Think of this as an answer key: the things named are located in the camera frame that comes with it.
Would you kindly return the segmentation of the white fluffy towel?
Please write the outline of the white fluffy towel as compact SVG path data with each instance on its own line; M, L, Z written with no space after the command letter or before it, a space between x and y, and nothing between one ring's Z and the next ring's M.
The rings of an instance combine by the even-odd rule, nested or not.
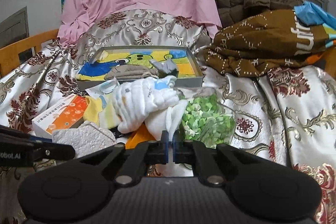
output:
M179 128L188 103L188 100L180 100L175 106L149 114L145 120L145 125L155 140L161 139L163 131L169 133L169 141L173 140L173 135Z

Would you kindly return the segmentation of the white gauze baby towel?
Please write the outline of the white gauze baby towel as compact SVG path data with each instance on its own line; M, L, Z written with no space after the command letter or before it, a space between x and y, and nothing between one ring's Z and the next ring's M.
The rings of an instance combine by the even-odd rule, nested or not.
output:
M176 79L175 76L146 77L118 86L112 92L112 105L121 118L118 131L122 134L133 132L150 113L177 105Z

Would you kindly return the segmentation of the yellow striped small towel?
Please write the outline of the yellow striped small towel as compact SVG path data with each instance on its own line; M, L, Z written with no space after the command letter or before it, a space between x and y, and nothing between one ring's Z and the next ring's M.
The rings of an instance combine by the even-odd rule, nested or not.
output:
M100 128L112 129L121 123L121 118L116 113L112 100L104 98L85 97L87 108L84 111L83 119L95 123Z

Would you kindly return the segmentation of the orange white medicine box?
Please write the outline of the orange white medicine box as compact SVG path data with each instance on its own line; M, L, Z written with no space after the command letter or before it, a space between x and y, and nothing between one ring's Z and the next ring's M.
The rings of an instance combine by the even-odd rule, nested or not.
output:
M51 139L55 130L77 128L84 122L86 109L84 97L70 94L32 120L33 132L38 137Z

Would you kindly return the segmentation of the bag of green stars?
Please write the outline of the bag of green stars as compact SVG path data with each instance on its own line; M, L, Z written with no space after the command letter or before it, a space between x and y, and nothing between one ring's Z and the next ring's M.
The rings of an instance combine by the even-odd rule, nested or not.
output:
M179 88L187 100L179 130L185 140L202 142L207 148L230 144L236 129L236 113L225 106L214 88Z

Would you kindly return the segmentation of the packaged face mask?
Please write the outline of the packaged face mask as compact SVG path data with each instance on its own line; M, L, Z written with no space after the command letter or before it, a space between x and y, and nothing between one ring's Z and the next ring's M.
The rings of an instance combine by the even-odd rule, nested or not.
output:
M94 87L85 89L86 93L94 98L102 100L102 103L107 103L111 97L112 92L120 86L120 83L114 77L111 80L104 81L103 83Z

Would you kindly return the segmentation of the grey folded cloth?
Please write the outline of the grey folded cloth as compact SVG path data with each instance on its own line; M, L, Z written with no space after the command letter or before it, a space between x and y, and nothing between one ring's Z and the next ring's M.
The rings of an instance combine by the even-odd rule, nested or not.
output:
M164 62L151 59L149 62L155 69L157 69L159 78L164 78L166 76L178 77L179 75L178 67L172 59L167 59Z

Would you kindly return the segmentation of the colourful cartoon cloth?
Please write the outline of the colourful cartoon cloth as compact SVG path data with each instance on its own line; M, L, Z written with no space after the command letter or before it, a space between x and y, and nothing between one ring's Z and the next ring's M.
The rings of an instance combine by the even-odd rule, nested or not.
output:
M92 59L85 63L76 78L81 81L103 81L105 75L120 65L142 65L152 68L149 60L164 62L172 59L179 70L178 78L194 78L198 76L197 63L193 62L187 48L173 47L112 47L98 50Z

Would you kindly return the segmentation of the grey shallow tray box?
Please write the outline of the grey shallow tray box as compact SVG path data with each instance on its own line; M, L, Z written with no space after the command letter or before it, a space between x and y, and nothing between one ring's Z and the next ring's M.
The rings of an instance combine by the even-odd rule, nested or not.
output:
M108 79L110 71L119 72L120 69L144 69L154 71L151 64L154 60L165 63L171 60L177 67L178 88L199 88L202 86L203 75L201 69L187 47L175 46L113 46L100 48L78 71L76 78L79 88L91 88Z

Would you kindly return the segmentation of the brown dotted pattern blanket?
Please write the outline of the brown dotted pattern blanket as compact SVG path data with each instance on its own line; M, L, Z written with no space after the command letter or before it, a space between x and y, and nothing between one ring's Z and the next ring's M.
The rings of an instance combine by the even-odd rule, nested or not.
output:
M277 67L312 65L335 47L335 28L306 26L294 10L266 11L220 30L200 52L220 74L259 77Z

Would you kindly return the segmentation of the beige drawstring pouch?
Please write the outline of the beige drawstring pouch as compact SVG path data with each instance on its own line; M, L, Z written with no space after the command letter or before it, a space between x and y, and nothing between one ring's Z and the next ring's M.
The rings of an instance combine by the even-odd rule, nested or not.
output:
M104 77L104 80L116 78L118 80L137 80L146 77L159 77L156 68L147 68L142 65L120 65L113 67Z

